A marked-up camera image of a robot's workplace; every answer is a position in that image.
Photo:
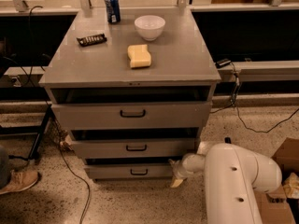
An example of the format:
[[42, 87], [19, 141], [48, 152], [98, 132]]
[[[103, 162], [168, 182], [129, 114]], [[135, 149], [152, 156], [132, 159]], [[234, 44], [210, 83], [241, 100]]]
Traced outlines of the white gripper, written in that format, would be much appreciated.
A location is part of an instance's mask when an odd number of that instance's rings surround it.
[[170, 187], [177, 188], [183, 183], [183, 180], [187, 178], [185, 168], [182, 166], [180, 161], [174, 161], [169, 159], [168, 162], [173, 167], [173, 176], [174, 176], [172, 178]]

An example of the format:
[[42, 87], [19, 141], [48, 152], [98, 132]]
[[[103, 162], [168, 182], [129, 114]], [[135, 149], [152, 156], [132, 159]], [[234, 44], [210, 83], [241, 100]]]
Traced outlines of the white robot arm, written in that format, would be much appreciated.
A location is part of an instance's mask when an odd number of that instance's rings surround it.
[[271, 193], [282, 181], [273, 159], [233, 144], [216, 144], [206, 155], [188, 153], [170, 164], [173, 188], [204, 173], [208, 224], [263, 224], [255, 193]]

